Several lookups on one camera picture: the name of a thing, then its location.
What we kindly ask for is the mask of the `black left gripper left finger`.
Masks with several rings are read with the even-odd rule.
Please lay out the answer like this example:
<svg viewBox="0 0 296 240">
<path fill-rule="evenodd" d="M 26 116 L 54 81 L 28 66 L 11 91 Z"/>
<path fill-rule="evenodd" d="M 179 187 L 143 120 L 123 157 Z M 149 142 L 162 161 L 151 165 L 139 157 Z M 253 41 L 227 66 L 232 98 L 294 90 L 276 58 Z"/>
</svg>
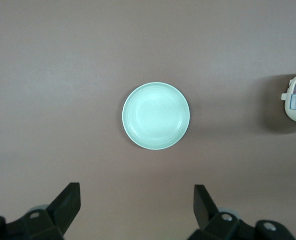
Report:
<svg viewBox="0 0 296 240">
<path fill-rule="evenodd" d="M 9 223 L 0 216 L 0 240 L 63 240 L 80 207 L 80 183 L 71 182 L 49 205 Z"/>
</svg>

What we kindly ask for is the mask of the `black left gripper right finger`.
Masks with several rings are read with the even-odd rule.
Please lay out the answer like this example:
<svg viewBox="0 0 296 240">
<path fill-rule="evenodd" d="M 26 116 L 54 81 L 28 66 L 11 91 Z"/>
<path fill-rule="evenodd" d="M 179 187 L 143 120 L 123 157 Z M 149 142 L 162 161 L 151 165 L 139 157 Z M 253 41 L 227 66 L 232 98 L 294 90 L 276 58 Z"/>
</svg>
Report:
<svg viewBox="0 0 296 240">
<path fill-rule="evenodd" d="M 260 220 L 255 226 L 227 211 L 219 211 L 204 185 L 194 186 L 193 210 L 199 228 L 190 240 L 293 240 L 281 223 Z"/>
</svg>

